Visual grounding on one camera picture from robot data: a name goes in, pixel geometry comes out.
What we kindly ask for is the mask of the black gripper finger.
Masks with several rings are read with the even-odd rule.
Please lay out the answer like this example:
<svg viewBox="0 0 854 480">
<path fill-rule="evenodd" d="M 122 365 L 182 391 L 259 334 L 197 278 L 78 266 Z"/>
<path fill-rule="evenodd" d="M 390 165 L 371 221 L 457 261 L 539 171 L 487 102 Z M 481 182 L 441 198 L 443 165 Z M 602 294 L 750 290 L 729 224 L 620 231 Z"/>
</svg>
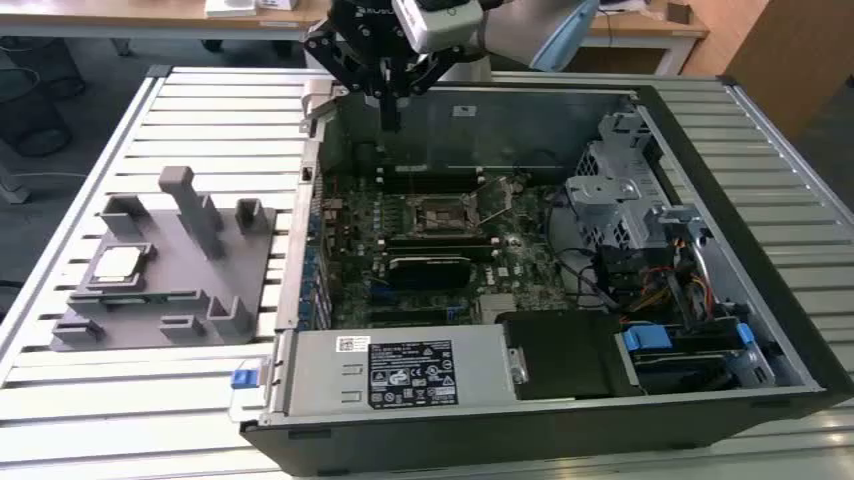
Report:
<svg viewBox="0 0 854 480">
<path fill-rule="evenodd" d="M 303 39 L 306 53 L 325 67 L 350 94 L 361 94 L 365 103 L 381 107 L 375 93 L 382 91 L 379 64 L 370 62 L 351 45 L 338 39 L 330 23 L 317 24 Z"/>
<path fill-rule="evenodd" d="M 387 93 L 383 96 L 385 131 L 398 132 L 401 129 L 399 102 L 413 95 L 425 94 L 461 59 L 461 47 L 451 47 L 429 54 L 414 65 L 410 65 L 403 57 L 387 59 Z"/>
</svg>

